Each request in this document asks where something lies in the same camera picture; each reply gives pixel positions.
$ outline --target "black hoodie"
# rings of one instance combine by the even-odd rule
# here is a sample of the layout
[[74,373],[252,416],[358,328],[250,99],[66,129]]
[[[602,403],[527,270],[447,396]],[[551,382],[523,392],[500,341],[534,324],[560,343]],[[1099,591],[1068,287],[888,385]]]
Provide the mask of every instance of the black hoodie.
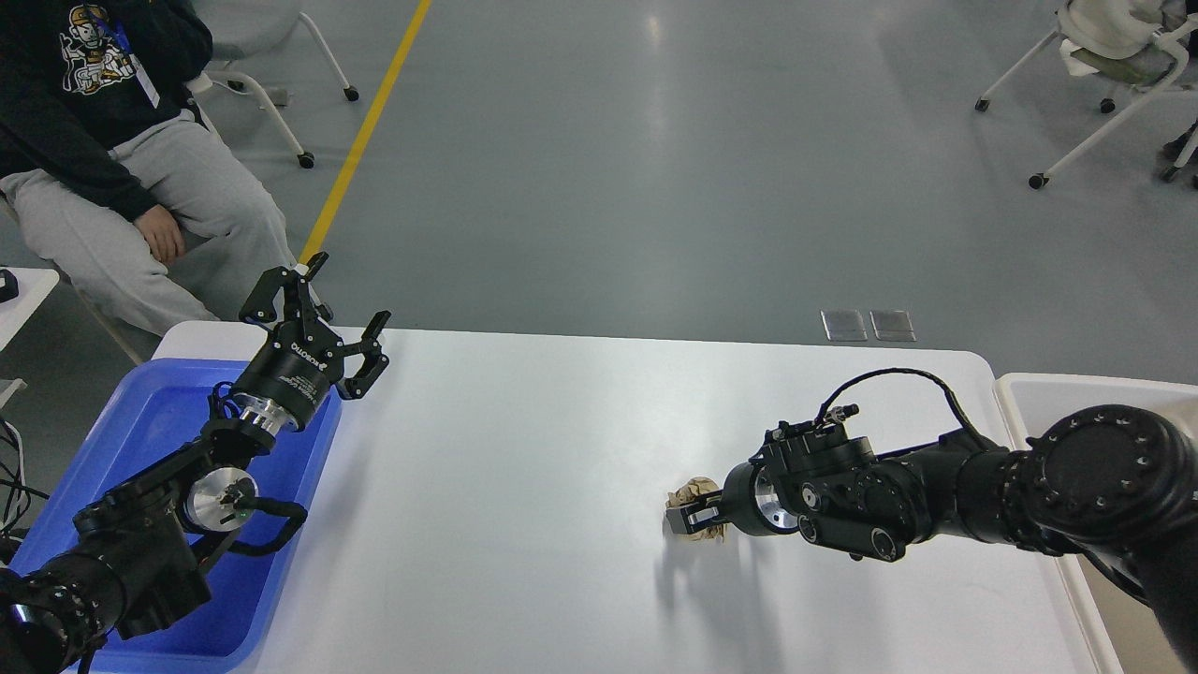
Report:
[[[117,26],[161,95],[157,108]],[[183,83],[211,56],[189,0],[0,0],[0,176],[41,168],[135,219],[157,200],[108,150],[177,116]]]

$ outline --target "black device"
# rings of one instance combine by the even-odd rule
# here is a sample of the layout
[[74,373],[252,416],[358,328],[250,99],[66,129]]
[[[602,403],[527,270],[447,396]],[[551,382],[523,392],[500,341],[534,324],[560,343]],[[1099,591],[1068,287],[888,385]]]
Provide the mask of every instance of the black device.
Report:
[[[961,429],[936,443],[876,456],[831,407],[879,375],[918,375],[945,393]],[[1009,451],[982,437],[949,388],[890,369],[841,387],[811,421],[780,423],[724,488],[666,510],[676,534],[730,523],[752,536],[798,533],[854,560],[897,561],[937,534],[1082,554],[1156,613],[1198,670],[1198,451],[1164,418],[1126,406],[1079,411]]]
[[[379,342],[388,311],[352,345],[327,324],[331,314],[309,286],[327,257],[262,273],[241,318],[266,327],[267,341],[235,383],[214,387],[194,441],[80,510],[72,549],[24,578],[0,570],[4,674],[58,673],[75,662],[84,673],[110,630],[126,639],[165,630],[207,602],[205,577],[223,554],[271,554],[300,529],[303,506],[259,496],[247,467],[282,431],[302,431],[331,388],[361,399],[388,364]],[[359,354],[361,368],[345,377],[344,360]],[[254,511],[285,518],[272,541],[237,540]]]
[[0,268],[0,302],[7,302],[20,292],[17,275],[11,269]]

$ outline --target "white tabletop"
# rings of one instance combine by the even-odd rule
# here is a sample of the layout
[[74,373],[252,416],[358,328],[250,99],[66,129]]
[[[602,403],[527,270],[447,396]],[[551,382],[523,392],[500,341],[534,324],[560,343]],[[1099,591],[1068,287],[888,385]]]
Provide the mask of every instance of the white tabletop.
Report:
[[[264,335],[183,323],[156,358],[248,359]],[[869,370],[940,376],[1006,443],[976,356],[385,336],[392,368],[346,403],[273,624],[236,672],[1097,670],[1048,558],[940,536],[853,563],[798,536],[691,544],[664,526],[667,492],[722,482],[766,429]],[[842,401],[879,454],[956,426],[919,378]]]
[[59,281],[59,272],[53,268],[4,267],[17,277],[19,293],[0,302],[0,350],[8,346],[13,334],[34,315],[34,309],[46,299]]

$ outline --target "gray concrete floor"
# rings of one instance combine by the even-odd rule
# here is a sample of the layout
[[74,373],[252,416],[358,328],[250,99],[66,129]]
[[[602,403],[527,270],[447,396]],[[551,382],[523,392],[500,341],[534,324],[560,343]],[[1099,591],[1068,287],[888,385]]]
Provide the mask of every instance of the gray concrete floor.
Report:
[[[310,171],[249,101],[205,97],[297,253],[416,6],[309,0],[357,103],[302,29],[241,63],[294,91],[283,114]],[[1198,384],[1198,192],[1192,171],[1155,178],[1196,102],[1149,108],[1041,192],[1027,177],[1106,119],[1106,85],[1048,51],[973,110],[1054,8],[432,0],[321,293],[341,324],[388,308],[394,327],[798,345],[827,344],[823,308],[904,309],[912,348],[975,352],[996,375]],[[13,227],[0,245],[36,263]],[[4,413],[38,487],[122,359],[62,287],[0,354],[0,378],[31,384]],[[1129,672],[1163,672],[1146,657],[1125,655]]]

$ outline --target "blue plastic tray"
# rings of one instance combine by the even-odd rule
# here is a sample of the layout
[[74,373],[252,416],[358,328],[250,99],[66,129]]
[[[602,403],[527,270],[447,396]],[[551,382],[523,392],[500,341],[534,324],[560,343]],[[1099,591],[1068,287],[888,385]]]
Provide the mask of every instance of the blue plastic tray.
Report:
[[[156,360],[133,370],[116,388],[13,559],[25,575],[78,542],[72,516],[107,490],[195,438],[207,421],[206,396],[232,382],[244,363]],[[311,503],[325,467],[341,401],[329,395],[303,433],[284,432],[249,473],[265,497]],[[241,540],[274,538],[279,518],[255,515]],[[216,674],[244,660],[261,639],[278,603],[298,536],[265,558],[225,554],[208,573],[213,599],[169,630],[122,640],[115,631],[93,672],[121,674]]]

